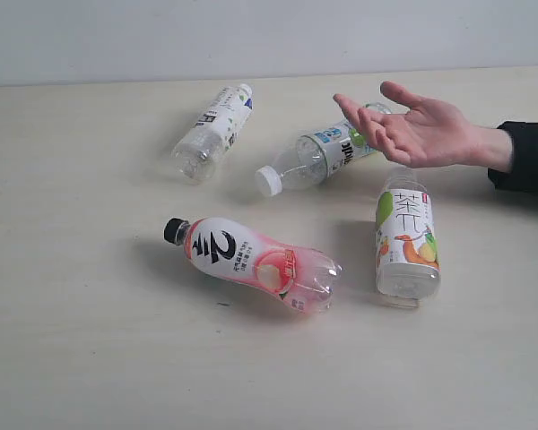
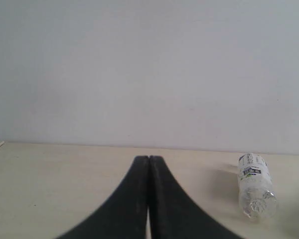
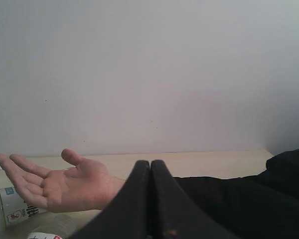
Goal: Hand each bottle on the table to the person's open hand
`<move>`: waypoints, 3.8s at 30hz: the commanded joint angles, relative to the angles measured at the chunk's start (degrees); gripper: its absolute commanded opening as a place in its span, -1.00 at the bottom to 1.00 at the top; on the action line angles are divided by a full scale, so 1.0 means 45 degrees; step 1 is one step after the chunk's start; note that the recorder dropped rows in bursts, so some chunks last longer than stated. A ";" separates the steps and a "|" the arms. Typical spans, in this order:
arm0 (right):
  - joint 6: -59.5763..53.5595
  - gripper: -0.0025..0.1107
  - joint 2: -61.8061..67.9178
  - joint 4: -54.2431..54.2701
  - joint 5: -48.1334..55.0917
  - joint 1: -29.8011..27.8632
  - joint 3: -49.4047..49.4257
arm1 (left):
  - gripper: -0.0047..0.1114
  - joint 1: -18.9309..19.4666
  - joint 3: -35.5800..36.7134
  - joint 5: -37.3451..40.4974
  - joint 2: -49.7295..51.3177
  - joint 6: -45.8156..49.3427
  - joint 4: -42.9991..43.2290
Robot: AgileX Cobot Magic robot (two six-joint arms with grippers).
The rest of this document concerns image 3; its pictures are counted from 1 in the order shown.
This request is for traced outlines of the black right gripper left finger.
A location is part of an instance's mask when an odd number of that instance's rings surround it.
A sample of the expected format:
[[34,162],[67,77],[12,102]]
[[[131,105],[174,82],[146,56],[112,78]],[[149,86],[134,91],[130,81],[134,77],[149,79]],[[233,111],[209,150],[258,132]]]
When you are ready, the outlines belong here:
[[114,199],[71,238],[145,239],[149,175],[149,162],[137,161]]

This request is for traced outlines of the black sleeved forearm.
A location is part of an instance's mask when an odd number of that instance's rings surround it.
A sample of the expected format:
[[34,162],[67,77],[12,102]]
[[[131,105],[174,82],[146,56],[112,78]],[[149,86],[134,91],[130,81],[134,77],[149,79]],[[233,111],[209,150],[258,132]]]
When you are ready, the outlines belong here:
[[299,149],[267,160],[258,175],[175,180],[201,211],[242,239],[299,239]]

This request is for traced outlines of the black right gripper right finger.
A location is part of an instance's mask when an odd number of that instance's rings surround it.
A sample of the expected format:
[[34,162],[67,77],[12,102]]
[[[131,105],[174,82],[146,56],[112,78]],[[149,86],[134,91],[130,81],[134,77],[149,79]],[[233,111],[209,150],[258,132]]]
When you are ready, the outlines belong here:
[[235,239],[237,236],[202,212],[172,177],[162,160],[151,162],[155,188],[154,239]]

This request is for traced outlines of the person's open right hand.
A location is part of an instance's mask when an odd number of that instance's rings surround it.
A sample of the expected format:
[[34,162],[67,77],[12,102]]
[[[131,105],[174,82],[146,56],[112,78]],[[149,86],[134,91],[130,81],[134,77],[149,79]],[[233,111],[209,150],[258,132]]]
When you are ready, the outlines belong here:
[[104,164],[73,150],[64,149],[61,157],[72,168],[51,170],[23,156],[1,153],[0,166],[21,198],[53,213],[102,210],[125,183],[112,176]]

